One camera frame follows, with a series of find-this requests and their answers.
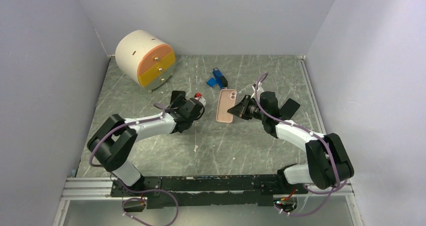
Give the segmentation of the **pink phone case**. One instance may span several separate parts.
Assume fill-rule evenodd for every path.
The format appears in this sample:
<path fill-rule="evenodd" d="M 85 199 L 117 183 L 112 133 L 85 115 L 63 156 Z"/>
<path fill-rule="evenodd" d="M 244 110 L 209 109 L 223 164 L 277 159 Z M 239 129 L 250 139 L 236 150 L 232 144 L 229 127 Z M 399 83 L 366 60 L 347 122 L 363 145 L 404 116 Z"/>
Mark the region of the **pink phone case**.
<path fill-rule="evenodd" d="M 216 120 L 221 123 L 231 123 L 233 115 L 228 112 L 228 109 L 235 106 L 237 91 L 234 89 L 222 89 L 220 91 Z"/>

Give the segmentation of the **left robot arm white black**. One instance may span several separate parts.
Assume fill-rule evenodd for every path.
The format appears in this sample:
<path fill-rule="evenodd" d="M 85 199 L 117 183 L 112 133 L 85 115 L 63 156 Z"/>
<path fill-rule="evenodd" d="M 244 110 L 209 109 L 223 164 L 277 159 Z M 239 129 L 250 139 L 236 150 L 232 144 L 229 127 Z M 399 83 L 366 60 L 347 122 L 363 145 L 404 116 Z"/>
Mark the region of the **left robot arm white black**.
<path fill-rule="evenodd" d="M 186 97 L 185 91 L 174 90 L 169 106 L 154 104 L 161 111 L 159 114 L 136 119 L 110 116 L 87 143 L 90 166 L 102 167 L 124 184 L 129 195 L 139 195 L 145 189 L 145 178 L 128 158 L 134 144 L 188 130 L 204 114 L 205 104 L 200 93 Z"/>

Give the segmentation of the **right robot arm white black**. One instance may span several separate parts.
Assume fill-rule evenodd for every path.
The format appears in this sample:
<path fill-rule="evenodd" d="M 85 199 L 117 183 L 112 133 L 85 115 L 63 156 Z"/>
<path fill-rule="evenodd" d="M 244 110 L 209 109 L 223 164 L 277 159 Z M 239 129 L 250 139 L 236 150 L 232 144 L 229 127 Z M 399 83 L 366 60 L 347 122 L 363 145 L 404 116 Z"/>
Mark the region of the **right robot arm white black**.
<path fill-rule="evenodd" d="M 276 139 L 287 141 L 306 153 L 307 163 L 287 165 L 278 170 L 276 187 L 289 193 L 296 184 L 313 184 L 327 189 L 354 176 L 354 168 L 341 138 L 335 134 L 314 133 L 292 121 L 300 105 L 288 99 L 282 107 L 274 92 L 266 91 L 258 98 L 245 95 L 227 110 L 243 120 L 257 119 L 264 131 Z"/>

